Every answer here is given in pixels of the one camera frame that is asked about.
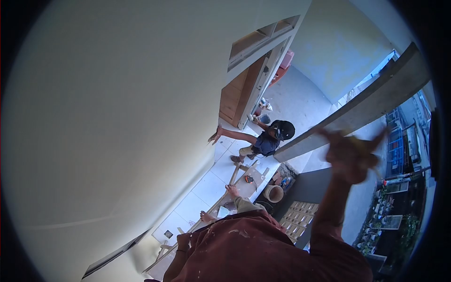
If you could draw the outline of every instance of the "red shirt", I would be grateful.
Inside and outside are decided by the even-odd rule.
[[[310,253],[296,248],[263,210],[227,216],[195,231],[177,281],[372,281],[366,259],[338,228],[315,226]]]

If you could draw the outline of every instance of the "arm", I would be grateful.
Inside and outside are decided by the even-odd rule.
[[[254,120],[252,122],[255,123],[256,125],[260,126],[264,131],[266,131],[269,128],[268,125],[262,123],[261,121],[259,121],[256,118],[254,118]]]
[[[182,271],[183,266],[187,260],[187,252],[189,250],[189,238],[191,233],[184,233],[177,236],[178,249],[175,252],[174,260],[172,260],[168,269],[163,276],[163,282],[170,282],[176,278]]]
[[[325,228],[335,237],[341,237],[346,201],[350,189],[351,184],[341,179],[338,175],[332,174],[331,182],[312,222],[313,232]]]
[[[242,132],[230,131],[230,130],[227,130],[224,128],[222,128],[222,130],[221,130],[221,135],[224,135],[224,136],[227,136],[227,137],[230,137],[233,139],[248,141],[252,145],[255,145],[255,143],[257,142],[257,137],[255,137],[255,136],[252,136],[252,135],[246,134],[246,133],[242,133]]]
[[[339,132],[318,131],[330,142],[326,160],[332,165],[332,178],[319,204],[312,223],[312,234],[325,231],[341,240],[341,228],[345,218],[345,207],[351,185],[366,179],[369,168],[377,165],[377,158],[371,152],[383,140],[383,130],[372,141],[343,137]]]
[[[216,144],[216,142],[218,142],[219,138],[223,135],[233,138],[233,139],[248,141],[252,145],[255,145],[255,143],[257,142],[257,138],[255,136],[252,136],[252,135],[246,134],[246,133],[242,133],[242,132],[230,131],[230,130],[222,128],[221,125],[218,125],[218,128],[216,129],[216,133],[213,134],[208,139],[208,142],[213,141],[213,145],[214,145],[214,144]]]

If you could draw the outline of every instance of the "concrete beam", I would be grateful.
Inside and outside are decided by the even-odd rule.
[[[405,102],[429,80],[426,62],[417,46],[411,43],[386,72],[318,126],[352,133]],[[309,129],[278,149],[274,158],[285,162],[326,144]]]

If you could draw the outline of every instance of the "person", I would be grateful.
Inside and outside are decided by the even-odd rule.
[[[266,211],[266,208],[264,206],[262,206],[261,204],[259,204],[259,203],[253,204],[250,202],[250,200],[248,198],[241,197],[239,195],[238,189],[236,188],[235,185],[226,185],[225,189],[227,190],[229,195],[232,197],[233,202],[235,203],[235,206],[237,209],[237,213],[244,213],[244,212],[260,210],[260,209]],[[207,224],[211,224],[211,223],[217,221],[218,219],[216,217],[212,216],[211,214],[206,213],[205,211],[200,211],[200,220]]]
[[[353,184],[365,180],[378,158],[371,154],[386,130],[371,141],[317,132],[330,143],[326,160],[332,177],[313,219],[310,253],[296,248],[282,226],[264,209],[227,190],[239,213],[177,236],[178,249],[166,281],[372,281],[371,268],[358,250],[341,238],[345,206]]]
[[[258,137],[242,132],[226,130],[222,128],[221,125],[218,125],[216,133],[208,141],[214,141],[214,145],[218,139],[224,135],[233,139],[244,140],[251,143],[250,146],[239,150],[239,156],[230,157],[233,162],[243,162],[246,156],[253,159],[253,157],[258,154],[262,154],[264,156],[274,154],[282,140],[289,140],[295,135],[295,127],[289,121],[275,120],[271,123],[271,125],[266,125],[254,117],[253,123],[257,124],[264,130]]]

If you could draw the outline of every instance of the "black helmet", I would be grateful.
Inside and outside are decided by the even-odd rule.
[[[295,126],[286,120],[276,121],[272,127],[275,129],[275,136],[280,140],[288,140],[295,135]]]

